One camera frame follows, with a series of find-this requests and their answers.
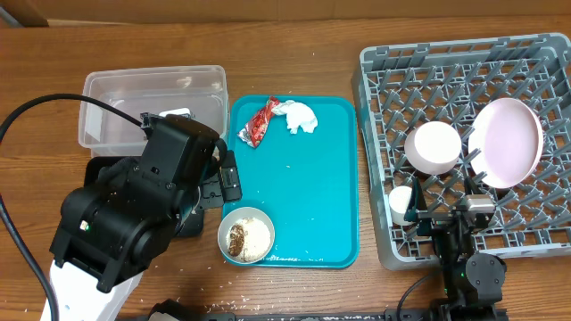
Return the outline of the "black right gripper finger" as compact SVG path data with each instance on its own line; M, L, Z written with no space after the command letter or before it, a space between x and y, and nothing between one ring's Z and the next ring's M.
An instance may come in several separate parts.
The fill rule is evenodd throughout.
M464 189L466 195L483 195L482 191L478 185L475 183L472 177L466 177L464 179Z
M410 223L419 222L427 213L426 199L418 177L413 180L409 204L404 214L404 220Z

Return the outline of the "white napkin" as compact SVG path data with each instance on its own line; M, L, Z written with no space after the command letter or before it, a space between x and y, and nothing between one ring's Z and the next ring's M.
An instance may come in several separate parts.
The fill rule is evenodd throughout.
M277 116L285 116L287 129L292 135L296 135L299 129L312 134L319 124L314 111L308 105L294 100L279 103L271 111Z

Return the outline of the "black tray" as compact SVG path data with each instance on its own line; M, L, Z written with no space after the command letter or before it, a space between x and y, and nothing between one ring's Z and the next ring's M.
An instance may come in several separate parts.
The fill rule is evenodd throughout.
M119 172L133 167L139 157L122 156L99 156L89 161L86 167L84 185L94 183L102 178L111 169L117 168ZM189 199L183 200L180 204L178 214L178 224L176 227L176 237L196 237L203 231L204 210L199 208L199 191L189 194Z

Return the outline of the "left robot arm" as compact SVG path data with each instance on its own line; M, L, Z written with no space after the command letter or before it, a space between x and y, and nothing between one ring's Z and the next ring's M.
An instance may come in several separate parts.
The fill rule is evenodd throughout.
M212 128L181 115L148 114L140 127L148 143L141 157L125 157L71 192L50 247L44 320L113 320L152 260L164 253L207 180L219 181L222 198L237 206L225 214L222 239L242 218L256 218L281 242L281 225L296 221L286 197L268 205L241 199L232 152Z

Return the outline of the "grey dishwasher rack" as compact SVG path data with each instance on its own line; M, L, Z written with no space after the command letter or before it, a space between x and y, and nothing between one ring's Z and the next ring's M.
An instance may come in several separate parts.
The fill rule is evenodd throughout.
M370 207L380 262L391 270L437 263L431 239L396 225L389 194L420 184L426 204L445 213L470 177L496 202L490 225L473 237L478 251L504 259L566 256L570 252L570 42L559 33L365 48L353 76L353 95L368 161ZM508 189L486 184L464 148L456 166L432 176L416 171L404 151L406 135L442 121L472 135L473 121L500 98L524 102L543 131L539 163Z

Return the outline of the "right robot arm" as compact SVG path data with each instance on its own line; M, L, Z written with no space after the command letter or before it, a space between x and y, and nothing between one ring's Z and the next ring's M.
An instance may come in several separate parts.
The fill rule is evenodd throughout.
M496 255L478 252L473 233L486 229L495 214L492 197L468 177L465 195L445 212L430 211L416 179L405 219L417 224L417 234L432 239L443 276L444 299L432 300L424 320L501 321L509 318L495 304L502 300L507 265Z

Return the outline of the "red foil wrapper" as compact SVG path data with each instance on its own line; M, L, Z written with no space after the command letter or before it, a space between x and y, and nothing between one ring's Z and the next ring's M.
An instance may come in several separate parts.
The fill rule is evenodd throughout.
M269 123L274 116L272 109L279 104L280 101L275 96L271 96L265 105L244 125L244 128L237 133L238 137L252 148L257 148L265 136Z

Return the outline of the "teal plastic tray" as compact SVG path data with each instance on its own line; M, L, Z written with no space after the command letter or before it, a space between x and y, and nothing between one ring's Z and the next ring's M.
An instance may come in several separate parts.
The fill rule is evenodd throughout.
M222 214L252 207L270 218L276 237L261 267L347 268L360 250L355 110L342 97L293 99L314 111L315 131L291 134L285 117L276 116L257 148L237 133L267 96L245 95L233 104L227 145L243 197L225 204Z

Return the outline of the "grey bowl with rice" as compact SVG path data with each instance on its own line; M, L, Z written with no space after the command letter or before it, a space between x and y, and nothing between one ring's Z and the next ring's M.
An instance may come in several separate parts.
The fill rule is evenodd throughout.
M231 210L223 217L218 230L222 254L237 265L261 262L272 249L275 238L269 216L253 207Z

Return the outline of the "clear plastic bin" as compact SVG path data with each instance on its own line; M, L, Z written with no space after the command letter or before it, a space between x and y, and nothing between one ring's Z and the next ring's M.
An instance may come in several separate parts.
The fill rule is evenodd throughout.
M107 103L139 119L149 112L188 108L192 119L228 135L226 72L219 65L106 70L89 74L83 95ZM147 143L130 122L91 103L79 110L79 145L97 156L139 156Z

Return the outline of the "cream white cup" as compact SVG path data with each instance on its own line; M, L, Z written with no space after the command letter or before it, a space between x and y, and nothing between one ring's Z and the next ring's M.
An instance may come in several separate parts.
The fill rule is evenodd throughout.
M411 195L412 189L406 185L397 186L389 193L389 208L394 224L399 226L411 225L411 222L404 219Z

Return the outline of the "white round plate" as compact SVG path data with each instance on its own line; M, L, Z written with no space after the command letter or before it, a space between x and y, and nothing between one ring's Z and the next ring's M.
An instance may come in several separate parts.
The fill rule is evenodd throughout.
M468 150L476 152L470 165L482 182L505 189L524 181L541 158L543 131L538 116L525 103L501 98L476 116Z

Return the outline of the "pink white bowl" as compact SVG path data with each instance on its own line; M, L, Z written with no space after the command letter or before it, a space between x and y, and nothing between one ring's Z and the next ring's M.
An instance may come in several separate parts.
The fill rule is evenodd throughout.
M412 130L404 145L410 165L428 175L441 175L453 169L461 148L459 133L441 121L430 121Z

